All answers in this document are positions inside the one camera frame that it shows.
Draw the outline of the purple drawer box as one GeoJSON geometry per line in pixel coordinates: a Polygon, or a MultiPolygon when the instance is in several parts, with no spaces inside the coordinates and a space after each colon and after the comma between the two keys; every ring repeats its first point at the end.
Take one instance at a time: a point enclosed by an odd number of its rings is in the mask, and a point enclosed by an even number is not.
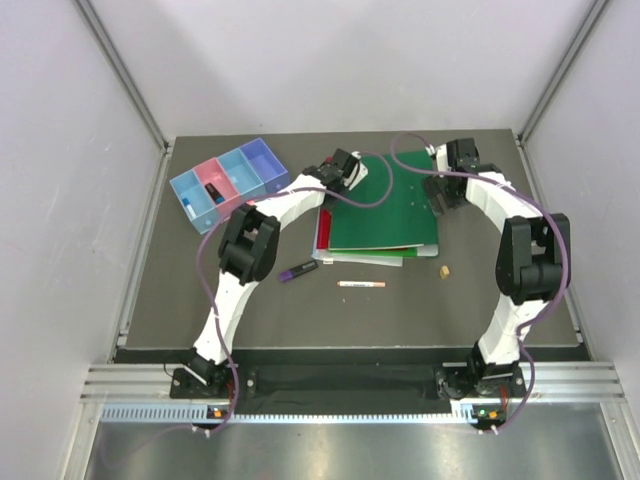
{"type": "Polygon", "coordinates": [[[276,193],[290,184],[289,171],[262,138],[240,146],[250,165],[265,185],[268,193],[276,193]]]}

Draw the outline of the pink drawer box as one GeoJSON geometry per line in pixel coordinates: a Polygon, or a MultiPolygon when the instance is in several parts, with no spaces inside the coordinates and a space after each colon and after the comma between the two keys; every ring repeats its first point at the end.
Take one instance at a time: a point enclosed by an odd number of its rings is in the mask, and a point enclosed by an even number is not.
{"type": "Polygon", "coordinates": [[[241,199],[241,196],[236,191],[227,174],[221,167],[218,159],[213,157],[206,160],[205,162],[197,165],[194,168],[194,171],[204,188],[207,183],[211,183],[224,196],[225,201],[223,203],[215,204],[213,202],[216,211],[220,215],[230,213],[233,210],[233,207],[237,204],[237,201],[241,199]]]}

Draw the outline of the black purple highlighter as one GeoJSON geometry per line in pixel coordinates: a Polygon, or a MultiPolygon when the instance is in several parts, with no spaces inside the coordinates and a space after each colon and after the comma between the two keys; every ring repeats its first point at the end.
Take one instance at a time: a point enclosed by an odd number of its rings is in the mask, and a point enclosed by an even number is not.
{"type": "Polygon", "coordinates": [[[318,267],[319,265],[316,260],[310,260],[281,272],[278,276],[278,279],[281,283],[286,283],[309,272],[312,272],[318,267]]]}

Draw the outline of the green spiral notebook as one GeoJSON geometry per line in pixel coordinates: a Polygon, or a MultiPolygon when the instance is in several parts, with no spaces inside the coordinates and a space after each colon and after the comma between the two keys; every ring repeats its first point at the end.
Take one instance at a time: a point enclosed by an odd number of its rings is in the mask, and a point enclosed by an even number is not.
{"type": "Polygon", "coordinates": [[[388,257],[388,256],[376,256],[376,255],[364,255],[353,253],[332,253],[328,249],[318,250],[316,248],[316,234],[318,225],[318,215],[314,233],[314,241],[311,250],[311,258],[325,265],[331,265],[337,262],[342,263],[360,263],[370,264],[377,266],[389,266],[389,267],[401,267],[403,265],[402,257],[388,257]]]}

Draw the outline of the black blue highlighter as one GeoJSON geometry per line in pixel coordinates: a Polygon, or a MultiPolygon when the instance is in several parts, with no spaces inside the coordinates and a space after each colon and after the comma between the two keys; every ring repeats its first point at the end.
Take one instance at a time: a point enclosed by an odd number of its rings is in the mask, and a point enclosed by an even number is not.
{"type": "Polygon", "coordinates": [[[205,189],[215,204],[221,204],[225,201],[224,196],[216,189],[213,184],[207,183],[205,185],[205,189]]]}

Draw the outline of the green ring binder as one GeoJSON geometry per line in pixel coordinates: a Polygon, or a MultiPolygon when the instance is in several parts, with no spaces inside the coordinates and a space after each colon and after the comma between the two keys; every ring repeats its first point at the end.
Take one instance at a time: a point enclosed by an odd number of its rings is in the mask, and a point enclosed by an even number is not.
{"type": "Polygon", "coordinates": [[[432,159],[423,150],[387,154],[385,166],[375,156],[364,156],[368,174],[347,197],[358,203],[373,203],[389,196],[374,208],[360,208],[338,201],[330,209],[328,247],[337,253],[383,254],[436,257],[439,234],[436,217],[429,205],[423,175],[406,170],[402,164],[427,170],[432,159]]]}

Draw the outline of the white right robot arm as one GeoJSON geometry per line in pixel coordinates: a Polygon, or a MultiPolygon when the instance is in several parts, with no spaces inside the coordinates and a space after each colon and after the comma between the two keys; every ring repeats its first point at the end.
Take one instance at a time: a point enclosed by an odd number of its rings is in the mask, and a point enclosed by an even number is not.
{"type": "Polygon", "coordinates": [[[500,233],[495,264],[500,296],[493,317],[466,366],[444,371],[438,381],[451,399],[487,396],[515,382],[530,321],[569,279],[563,262],[570,253],[570,223],[563,214],[544,215],[521,197],[498,167],[481,162],[473,139],[425,150],[436,171],[423,182],[434,214],[470,204],[500,233]]]}

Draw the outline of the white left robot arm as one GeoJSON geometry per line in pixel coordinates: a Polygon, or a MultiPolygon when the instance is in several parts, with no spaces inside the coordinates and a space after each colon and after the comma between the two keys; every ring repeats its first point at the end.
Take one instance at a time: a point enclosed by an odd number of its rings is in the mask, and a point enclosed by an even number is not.
{"type": "Polygon", "coordinates": [[[338,149],[329,161],[306,168],[277,193],[233,210],[218,249],[215,304],[186,364],[203,395],[216,396],[229,383],[235,331],[252,292],[274,267],[281,231],[326,199],[353,189],[367,174],[360,154],[338,149]]]}

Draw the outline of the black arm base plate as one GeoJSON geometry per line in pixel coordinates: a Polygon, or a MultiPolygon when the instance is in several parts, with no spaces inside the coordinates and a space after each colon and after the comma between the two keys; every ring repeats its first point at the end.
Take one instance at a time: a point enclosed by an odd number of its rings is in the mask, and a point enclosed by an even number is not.
{"type": "Polygon", "coordinates": [[[443,413],[452,400],[500,404],[525,393],[521,370],[473,389],[467,348],[238,349],[239,386],[227,365],[206,385],[184,362],[173,399],[238,401],[239,414],[443,413]]]}

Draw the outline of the red clip folder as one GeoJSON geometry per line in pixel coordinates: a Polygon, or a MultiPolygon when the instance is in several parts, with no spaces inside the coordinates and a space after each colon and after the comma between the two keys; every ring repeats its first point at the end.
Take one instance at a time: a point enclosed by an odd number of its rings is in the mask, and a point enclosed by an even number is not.
{"type": "Polygon", "coordinates": [[[325,209],[321,209],[318,215],[318,225],[316,234],[316,248],[326,250],[329,248],[331,230],[331,214],[325,209]]]}

